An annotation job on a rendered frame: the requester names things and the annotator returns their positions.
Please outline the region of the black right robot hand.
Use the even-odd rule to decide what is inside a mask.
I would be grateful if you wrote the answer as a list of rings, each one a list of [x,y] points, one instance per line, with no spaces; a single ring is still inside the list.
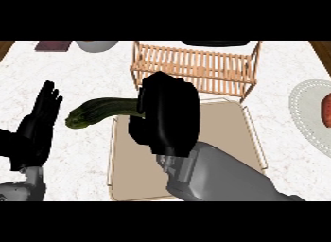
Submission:
[[[138,111],[129,134],[154,154],[188,157],[200,133],[200,97],[189,82],[157,72],[142,81]]]

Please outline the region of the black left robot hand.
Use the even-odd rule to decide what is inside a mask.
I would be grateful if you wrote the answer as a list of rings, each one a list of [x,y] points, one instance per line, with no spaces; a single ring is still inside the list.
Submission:
[[[24,117],[16,132],[0,129],[0,156],[10,159],[12,171],[43,166],[47,161],[62,101],[55,82],[47,80],[33,112]]]

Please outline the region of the dark green squash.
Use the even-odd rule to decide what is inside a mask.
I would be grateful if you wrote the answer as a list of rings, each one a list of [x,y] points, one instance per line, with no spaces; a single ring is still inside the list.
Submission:
[[[70,112],[65,125],[71,129],[83,129],[115,115],[145,117],[145,114],[138,112],[138,103],[135,98],[95,98]]]

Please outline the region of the wooden tiered shelf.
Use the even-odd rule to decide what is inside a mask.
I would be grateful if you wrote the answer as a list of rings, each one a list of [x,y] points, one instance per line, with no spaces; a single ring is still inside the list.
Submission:
[[[130,72],[136,89],[142,80],[163,71],[191,82],[200,93],[235,96],[244,101],[257,85],[262,45],[263,42],[257,42],[251,54],[244,55],[135,41]]]

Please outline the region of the beige tray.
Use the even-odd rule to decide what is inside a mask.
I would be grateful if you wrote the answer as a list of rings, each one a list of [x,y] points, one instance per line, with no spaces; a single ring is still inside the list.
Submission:
[[[225,98],[201,101],[198,140],[226,151],[259,172],[268,169],[250,110]],[[129,117],[114,119],[109,160],[109,194],[112,200],[173,199],[166,191],[167,174],[157,164],[149,146],[136,143],[129,134]]]

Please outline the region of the black round pan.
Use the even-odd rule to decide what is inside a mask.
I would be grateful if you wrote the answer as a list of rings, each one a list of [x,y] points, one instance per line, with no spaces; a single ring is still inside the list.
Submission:
[[[182,41],[191,46],[229,47],[248,45],[250,41]]]

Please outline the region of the grey bowl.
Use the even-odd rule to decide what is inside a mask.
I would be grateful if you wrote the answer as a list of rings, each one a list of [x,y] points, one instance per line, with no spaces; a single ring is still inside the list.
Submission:
[[[77,44],[86,52],[101,53],[117,45],[117,41],[77,41]]]

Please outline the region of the maroon flat block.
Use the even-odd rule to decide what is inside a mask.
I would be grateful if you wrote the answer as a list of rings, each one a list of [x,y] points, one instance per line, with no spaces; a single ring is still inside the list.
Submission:
[[[71,41],[40,41],[36,47],[43,52],[65,52],[71,45]]]

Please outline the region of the white round plate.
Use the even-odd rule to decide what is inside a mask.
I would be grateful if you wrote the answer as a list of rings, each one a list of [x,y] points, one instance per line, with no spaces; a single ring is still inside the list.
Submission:
[[[290,110],[294,124],[316,149],[331,158],[331,128],[321,118],[321,102],[331,94],[331,81],[310,79],[293,88]]]

